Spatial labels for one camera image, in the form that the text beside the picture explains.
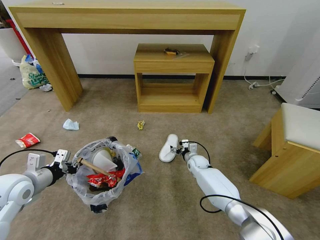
wooden stick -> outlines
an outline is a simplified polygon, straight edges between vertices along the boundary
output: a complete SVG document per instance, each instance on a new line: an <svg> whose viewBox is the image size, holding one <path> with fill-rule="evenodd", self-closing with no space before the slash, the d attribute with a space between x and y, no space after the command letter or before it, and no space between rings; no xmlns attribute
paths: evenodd
<svg viewBox="0 0 320 240"><path fill-rule="evenodd" d="M81 164L83 164L83 165L86 165L87 167L92 168L93 170L95 170L95 171L97 171L97 172L99 172L99 173L102 173L102 174L104 174L104 175L112 176L112 177L115 176L114 174L111 174L111 173L106 172L105 170L103 170L103 169L101 169L101 168L93 165L92 163L84 160L83 158L79 158L79 159L77 160L77 162L78 162L78 163L81 163Z"/></svg>

white wall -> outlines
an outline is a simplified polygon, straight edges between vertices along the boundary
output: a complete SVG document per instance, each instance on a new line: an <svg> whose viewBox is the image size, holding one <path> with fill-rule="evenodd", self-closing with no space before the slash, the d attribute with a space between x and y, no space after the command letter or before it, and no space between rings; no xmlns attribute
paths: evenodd
<svg viewBox="0 0 320 240"><path fill-rule="evenodd" d="M319 0L227 0L246 8L226 75L287 75L320 28ZM30 0L2 0L5 6ZM70 55L81 74L133 74L138 43L203 43L212 36L64 34ZM248 48L258 54L244 63Z"/></svg>

gray floor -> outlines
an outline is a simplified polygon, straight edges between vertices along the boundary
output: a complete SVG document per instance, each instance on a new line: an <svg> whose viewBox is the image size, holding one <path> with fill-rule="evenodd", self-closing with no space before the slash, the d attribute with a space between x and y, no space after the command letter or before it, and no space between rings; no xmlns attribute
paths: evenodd
<svg viewBox="0 0 320 240"><path fill-rule="evenodd" d="M89 142L116 136L142 152L145 173L102 214L92 213L64 178L60 179L17 215L8 240L238 240L240 228L224 213L208 214L200 208L203 193L182 158L171 163L159 160L169 133L202 143L212 166L237 186L242 200L270 211L295 240L320 239L319 187L288 199L248 181L270 157L252 146L280 107L268 87L249 91L244 81L224 81L209 115L205 111L139 113L132 79L81 82L83 94L69 112L63 110L54 92L38 89L8 110L0 118L1 156L19 150L14 140L28 132L41 140L34 148L65 148L73 154ZM67 118L78 121L80 129L63 129ZM139 120L146 122L142 131L137 129ZM2 165L1 174L23 173L26 160L26 153L12 156ZM47 163L50 161L52 157L47 156Z"/></svg>
<svg viewBox="0 0 320 240"><path fill-rule="evenodd" d="M16 98L22 98L27 92L19 68L12 64L0 46L0 116L19 101Z"/></svg>

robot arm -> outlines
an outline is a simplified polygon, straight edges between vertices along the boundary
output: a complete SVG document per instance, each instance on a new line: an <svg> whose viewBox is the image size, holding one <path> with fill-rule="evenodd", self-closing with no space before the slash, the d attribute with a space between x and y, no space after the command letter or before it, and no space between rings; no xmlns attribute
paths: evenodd
<svg viewBox="0 0 320 240"><path fill-rule="evenodd" d="M69 157L70 152L59 149L54 161L45 166L43 154L29 153L27 170L23 174L0 176L0 240L7 238L10 223L26 204L65 173L76 172L68 162Z"/></svg>
<svg viewBox="0 0 320 240"><path fill-rule="evenodd" d="M188 170L206 196L220 195L208 199L213 206L224 211L232 222L242 228L241 240L294 240L288 230L268 211L260 210L269 219L256 209L237 201L241 200L237 187L218 169L212 168L205 157L197 154L196 143L182 140L181 149L171 147L170 151L183 156Z"/></svg>

red chip bag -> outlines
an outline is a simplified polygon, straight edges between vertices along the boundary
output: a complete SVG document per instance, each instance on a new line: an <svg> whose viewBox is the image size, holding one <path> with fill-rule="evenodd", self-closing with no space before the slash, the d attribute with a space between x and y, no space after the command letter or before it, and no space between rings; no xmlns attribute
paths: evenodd
<svg viewBox="0 0 320 240"><path fill-rule="evenodd" d="M40 139L37 138L32 133L28 133L24 135L22 138L19 138L18 140L16 140L16 143L22 148L31 147L32 145L35 145L38 142L40 142Z"/></svg>
<svg viewBox="0 0 320 240"><path fill-rule="evenodd" d="M91 174L87 176L87 178L89 178L88 183L98 188L101 187L102 183L107 183L109 187L113 188L117 184L117 177L122 178L124 172L125 172L125 169L120 171L110 172L112 176L104 175L102 173Z"/></svg>

